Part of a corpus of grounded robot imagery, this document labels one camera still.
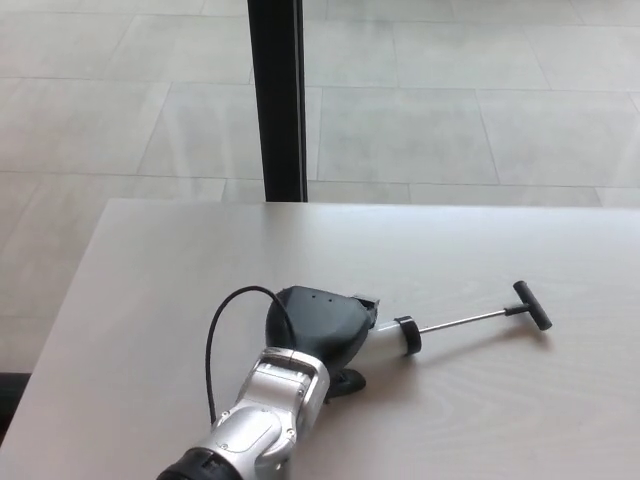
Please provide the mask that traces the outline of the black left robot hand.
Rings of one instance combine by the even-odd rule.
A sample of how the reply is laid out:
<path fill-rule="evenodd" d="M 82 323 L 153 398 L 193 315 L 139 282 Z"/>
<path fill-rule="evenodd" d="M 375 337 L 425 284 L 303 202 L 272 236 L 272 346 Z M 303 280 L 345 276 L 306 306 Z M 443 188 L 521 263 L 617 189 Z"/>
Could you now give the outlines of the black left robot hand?
<path fill-rule="evenodd" d="M 376 324 L 379 301 L 361 295 L 344 296 L 304 286 L 276 294 L 266 315 L 268 347 L 297 350 L 327 368 L 327 401 L 365 388 L 364 376 L 348 364 Z"/>

